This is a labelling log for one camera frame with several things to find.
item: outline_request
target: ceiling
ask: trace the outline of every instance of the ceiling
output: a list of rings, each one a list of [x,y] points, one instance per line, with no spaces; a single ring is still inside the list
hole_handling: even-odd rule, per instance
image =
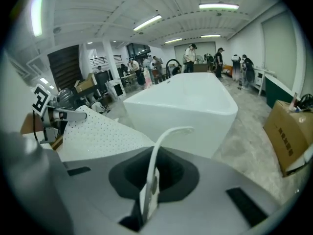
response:
[[[201,10],[199,3],[227,2],[237,11]],[[43,34],[34,37],[30,2],[21,13],[7,49],[21,64],[71,45],[116,41],[113,47],[141,43],[160,47],[175,38],[221,34],[229,39],[279,0],[43,0]],[[162,18],[139,31],[133,28],[155,15]],[[59,33],[53,29],[60,27]]]

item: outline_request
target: ceiling light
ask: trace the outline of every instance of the ceiling light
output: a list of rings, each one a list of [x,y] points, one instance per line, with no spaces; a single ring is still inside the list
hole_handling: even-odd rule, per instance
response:
[[[221,35],[203,35],[201,37],[220,37]]]
[[[170,40],[170,41],[167,41],[165,42],[166,44],[169,44],[169,43],[172,43],[172,42],[176,42],[176,41],[180,41],[182,40],[182,38],[177,38],[177,39],[174,39],[174,40]]]
[[[158,19],[160,19],[160,18],[162,18],[162,17],[161,17],[160,15],[157,15],[157,16],[155,16],[154,18],[151,18],[150,20],[148,20],[148,21],[144,22],[143,24],[137,26],[134,30],[135,30],[135,31],[136,31],[136,30],[139,30],[139,29],[141,29],[142,27],[144,27],[144,26],[146,26],[146,25],[148,25],[148,24],[151,24],[152,22],[154,22],[154,21],[156,21],[156,20],[158,20]]]
[[[31,3],[31,24],[33,26],[34,36],[42,35],[41,28],[41,3],[43,0],[33,0]]]
[[[200,9],[234,9],[237,10],[239,5],[230,3],[202,3],[199,4]]]
[[[42,81],[44,84],[49,83],[47,80],[45,80],[43,77],[40,79],[40,81]]]

